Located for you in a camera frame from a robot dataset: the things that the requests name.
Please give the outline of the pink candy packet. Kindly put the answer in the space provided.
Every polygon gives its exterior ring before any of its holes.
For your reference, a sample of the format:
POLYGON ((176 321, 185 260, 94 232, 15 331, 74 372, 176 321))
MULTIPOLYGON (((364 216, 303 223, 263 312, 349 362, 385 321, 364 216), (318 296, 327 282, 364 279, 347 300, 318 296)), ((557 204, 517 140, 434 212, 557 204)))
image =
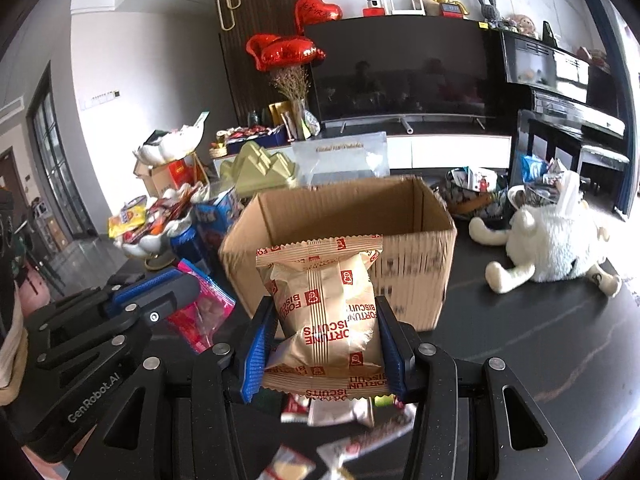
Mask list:
POLYGON ((202 353, 213 345, 214 333, 232 313, 235 300, 188 260, 182 259, 177 268, 198 279, 200 292, 192 304, 169 315, 167 321, 196 353, 202 353))

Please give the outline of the beige fortune biscuits bag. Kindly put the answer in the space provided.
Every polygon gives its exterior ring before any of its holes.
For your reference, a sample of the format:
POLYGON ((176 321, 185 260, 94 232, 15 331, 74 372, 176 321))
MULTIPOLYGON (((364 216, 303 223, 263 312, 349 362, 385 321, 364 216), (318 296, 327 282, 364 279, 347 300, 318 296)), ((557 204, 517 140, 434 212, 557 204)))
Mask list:
POLYGON ((256 269, 285 334, 264 388, 322 401, 390 392, 369 276, 382 251, 378 234, 258 249, 256 269))

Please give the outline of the red white KitKat wrapper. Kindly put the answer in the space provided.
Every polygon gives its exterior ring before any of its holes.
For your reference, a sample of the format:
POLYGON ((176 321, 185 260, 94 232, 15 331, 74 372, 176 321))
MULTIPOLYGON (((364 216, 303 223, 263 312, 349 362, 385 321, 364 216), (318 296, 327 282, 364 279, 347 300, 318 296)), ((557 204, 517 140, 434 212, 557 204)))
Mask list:
POLYGON ((287 394, 280 415, 282 424, 306 424, 309 417, 310 400, 299 394, 287 394))

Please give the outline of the blue soda can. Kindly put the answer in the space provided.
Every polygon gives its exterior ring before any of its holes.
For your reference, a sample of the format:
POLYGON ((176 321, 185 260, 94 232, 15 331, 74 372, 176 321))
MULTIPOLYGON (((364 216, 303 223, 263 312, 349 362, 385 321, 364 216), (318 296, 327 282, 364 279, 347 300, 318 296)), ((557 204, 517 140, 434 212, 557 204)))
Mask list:
POLYGON ((206 275, 210 273, 207 248, 194 226, 180 226, 168 234, 168 240, 179 259, 188 260, 206 275))

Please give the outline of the beige foil snack packet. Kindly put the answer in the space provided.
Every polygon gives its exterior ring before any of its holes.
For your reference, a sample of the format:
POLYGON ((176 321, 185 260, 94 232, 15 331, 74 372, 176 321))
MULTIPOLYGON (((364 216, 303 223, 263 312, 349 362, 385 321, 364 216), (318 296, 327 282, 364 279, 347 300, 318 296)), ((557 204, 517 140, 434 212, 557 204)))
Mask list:
POLYGON ((343 401, 311 400, 307 425, 329 427, 356 422, 367 428, 374 427, 373 404, 369 398, 343 401))

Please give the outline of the green mountain-shaped ornament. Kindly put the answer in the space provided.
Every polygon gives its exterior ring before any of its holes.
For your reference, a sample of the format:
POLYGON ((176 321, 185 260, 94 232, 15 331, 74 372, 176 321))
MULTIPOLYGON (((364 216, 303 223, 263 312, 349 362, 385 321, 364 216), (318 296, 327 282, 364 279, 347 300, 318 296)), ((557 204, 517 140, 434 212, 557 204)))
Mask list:
POLYGON ((232 159, 219 165, 222 180, 234 184, 239 198, 280 188, 295 188, 298 166, 285 151, 269 151, 254 141, 248 141, 232 159))

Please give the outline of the brown cardboard box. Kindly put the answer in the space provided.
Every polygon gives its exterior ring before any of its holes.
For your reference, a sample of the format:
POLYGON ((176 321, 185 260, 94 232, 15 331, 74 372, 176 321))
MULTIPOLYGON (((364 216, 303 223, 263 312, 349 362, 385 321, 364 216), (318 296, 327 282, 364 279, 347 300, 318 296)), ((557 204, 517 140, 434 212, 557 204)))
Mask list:
POLYGON ((434 330, 444 306, 457 229, 445 204, 418 177, 367 178, 263 192, 244 208, 218 256, 248 314, 266 290, 255 266, 262 248, 318 238, 379 235, 370 270, 396 318, 434 330))

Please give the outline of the white plush sheep toy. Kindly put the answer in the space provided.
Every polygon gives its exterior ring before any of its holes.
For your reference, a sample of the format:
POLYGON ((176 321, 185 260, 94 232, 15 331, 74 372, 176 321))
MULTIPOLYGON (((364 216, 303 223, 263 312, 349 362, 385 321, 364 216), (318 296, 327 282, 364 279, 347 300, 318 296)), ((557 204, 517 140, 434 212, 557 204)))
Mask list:
POLYGON ((608 231, 594 221, 589 207, 581 203, 569 214, 555 205, 524 205, 514 212, 510 228, 492 230, 481 218, 469 224, 474 242, 502 246, 513 263, 507 269, 497 261, 488 263, 485 280, 497 294, 506 294, 532 281, 551 283, 589 278, 608 297, 615 297, 623 280, 602 269, 608 251, 608 231))

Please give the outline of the patterned storage basket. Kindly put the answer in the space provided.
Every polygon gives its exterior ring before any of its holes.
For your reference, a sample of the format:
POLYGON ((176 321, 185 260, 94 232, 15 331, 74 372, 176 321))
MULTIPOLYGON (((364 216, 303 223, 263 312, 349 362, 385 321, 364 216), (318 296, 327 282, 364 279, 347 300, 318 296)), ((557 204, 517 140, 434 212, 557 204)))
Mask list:
POLYGON ((458 167, 449 170, 435 185, 449 213, 461 220, 481 218, 502 220, 506 212, 506 177, 482 167, 458 167))

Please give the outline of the dried flower bouquet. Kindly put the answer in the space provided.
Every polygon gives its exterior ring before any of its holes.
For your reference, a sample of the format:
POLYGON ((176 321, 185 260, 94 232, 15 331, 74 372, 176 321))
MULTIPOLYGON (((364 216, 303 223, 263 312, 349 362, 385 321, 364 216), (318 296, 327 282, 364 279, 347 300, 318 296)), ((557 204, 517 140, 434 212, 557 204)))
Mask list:
POLYGON ((310 131, 305 122, 305 110, 309 84, 306 70, 301 65, 276 68, 270 73, 270 81, 277 92, 291 103, 298 140, 307 140, 310 131))

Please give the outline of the clear plastic zip bag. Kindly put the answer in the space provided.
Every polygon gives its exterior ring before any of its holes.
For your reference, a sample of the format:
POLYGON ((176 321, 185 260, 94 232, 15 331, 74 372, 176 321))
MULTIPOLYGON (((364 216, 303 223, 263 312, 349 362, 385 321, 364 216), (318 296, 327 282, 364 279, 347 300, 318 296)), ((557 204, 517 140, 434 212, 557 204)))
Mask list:
POLYGON ((384 131, 297 142, 292 151, 303 186, 390 175, 384 131))

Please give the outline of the red heart balloon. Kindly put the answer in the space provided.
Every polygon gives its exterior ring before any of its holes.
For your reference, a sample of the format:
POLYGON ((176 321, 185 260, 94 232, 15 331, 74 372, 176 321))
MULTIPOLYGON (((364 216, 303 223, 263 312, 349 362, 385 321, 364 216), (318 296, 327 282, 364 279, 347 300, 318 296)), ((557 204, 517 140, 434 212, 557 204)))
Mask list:
POLYGON ((323 0, 297 0, 294 6, 294 26, 299 36, 303 36, 309 25, 338 21, 342 17, 343 11, 337 4, 323 0))
POLYGON ((256 34, 247 40, 245 50, 254 58, 260 72, 321 63, 326 58, 326 54, 305 36, 256 34))

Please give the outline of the blue snack bag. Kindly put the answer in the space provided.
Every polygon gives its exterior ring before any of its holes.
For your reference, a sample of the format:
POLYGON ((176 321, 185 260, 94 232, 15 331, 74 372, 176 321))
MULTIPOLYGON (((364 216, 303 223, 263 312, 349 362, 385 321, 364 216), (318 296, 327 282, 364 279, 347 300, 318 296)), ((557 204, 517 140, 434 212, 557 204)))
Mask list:
POLYGON ((518 161, 523 183, 535 182, 548 171, 548 162, 536 155, 519 154, 518 161))

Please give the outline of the black television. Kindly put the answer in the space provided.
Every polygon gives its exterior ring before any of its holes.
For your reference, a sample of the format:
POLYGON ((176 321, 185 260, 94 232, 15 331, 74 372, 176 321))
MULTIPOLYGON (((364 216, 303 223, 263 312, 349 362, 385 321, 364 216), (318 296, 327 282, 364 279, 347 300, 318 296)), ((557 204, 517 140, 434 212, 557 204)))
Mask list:
POLYGON ((326 58, 311 69, 322 122, 397 115, 485 116, 494 32, 460 18, 378 16, 310 25, 326 58))

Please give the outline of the grey knitted rabbit doll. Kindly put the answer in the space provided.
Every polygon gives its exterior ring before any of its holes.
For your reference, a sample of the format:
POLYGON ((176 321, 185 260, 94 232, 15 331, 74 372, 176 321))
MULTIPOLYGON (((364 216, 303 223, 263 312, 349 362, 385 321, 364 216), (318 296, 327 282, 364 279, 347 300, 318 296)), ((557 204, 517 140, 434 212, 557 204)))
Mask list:
POLYGON ((501 14, 497 8, 497 0, 477 0, 480 4, 480 14, 491 28, 499 28, 501 14))

